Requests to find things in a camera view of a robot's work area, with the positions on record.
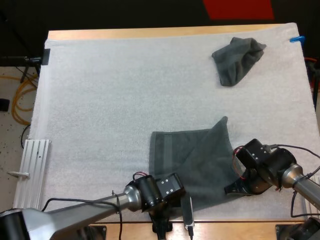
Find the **red wire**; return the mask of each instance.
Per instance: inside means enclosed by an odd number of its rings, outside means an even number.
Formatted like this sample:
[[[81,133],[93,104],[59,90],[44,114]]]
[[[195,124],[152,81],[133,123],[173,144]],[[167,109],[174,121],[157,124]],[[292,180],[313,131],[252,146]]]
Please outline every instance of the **red wire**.
[[[316,63],[318,60],[313,57],[305,57],[304,60]]]
[[[146,174],[144,171],[137,171],[135,174],[142,174],[142,175],[148,176],[148,174]]]
[[[238,146],[237,148],[235,148],[233,150],[233,154],[232,154],[232,164],[233,164],[233,168],[236,172],[236,174],[238,174],[239,178],[242,179],[242,180],[245,180],[246,178],[241,176],[241,174],[238,172],[237,170],[237,166],[236,166],[236,161],[235,161],[235,157],[236,157],[236,154],[240,151],[240,149],[242,149],[243,146]]]

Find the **metal bracket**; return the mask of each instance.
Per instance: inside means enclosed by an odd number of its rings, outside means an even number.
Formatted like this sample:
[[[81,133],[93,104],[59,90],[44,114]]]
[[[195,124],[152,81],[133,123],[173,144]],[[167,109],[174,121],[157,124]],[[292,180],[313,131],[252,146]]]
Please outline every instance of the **metal bracket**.
[[[13,208],[40,208],[50,140],[25,140],[19,171],[8,174],[18,178]]]
[[[30,174],[28,172],[18,172],[18,171],[8,171],[7,174],[15,177],[15,178],[25,178],[25,179],[30,179]]]

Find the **wooden table edge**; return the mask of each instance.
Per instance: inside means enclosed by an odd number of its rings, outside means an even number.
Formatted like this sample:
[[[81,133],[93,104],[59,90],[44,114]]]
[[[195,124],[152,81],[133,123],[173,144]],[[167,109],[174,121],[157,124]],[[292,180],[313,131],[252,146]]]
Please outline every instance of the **wooden table edge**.
[[[205,34],[225,34],[250,32],[280,26],[282,24],[251,24],[223,26],[188,26],[159,28],[123,28],[123,29],[84,29],[84,30],[51,30],[49,40],[96,40],[192,36]]]

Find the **red object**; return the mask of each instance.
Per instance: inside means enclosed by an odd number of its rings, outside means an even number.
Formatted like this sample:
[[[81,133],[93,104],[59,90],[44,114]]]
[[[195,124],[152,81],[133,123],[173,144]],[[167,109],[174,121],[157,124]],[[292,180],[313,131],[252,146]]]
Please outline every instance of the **red object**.
[[[203,0],[211,20],[273,20],[270,0]]]

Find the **dark gray cloth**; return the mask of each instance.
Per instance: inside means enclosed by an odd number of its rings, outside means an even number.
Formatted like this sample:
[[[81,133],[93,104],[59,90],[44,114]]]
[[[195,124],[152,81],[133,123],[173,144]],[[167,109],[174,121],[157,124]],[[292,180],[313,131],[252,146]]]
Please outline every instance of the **dark gray cloth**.
[[[238,178],[232,168],[227,121],[224,116],[212,129],[151,135],[150,174],[160,178],[177,173],[195,210],[240,197],[224,192],[224,187]]]
[[[212,53],[222,86],[234,86],[264,54],[267,45],[253,38],[233,37],[230,44]]]

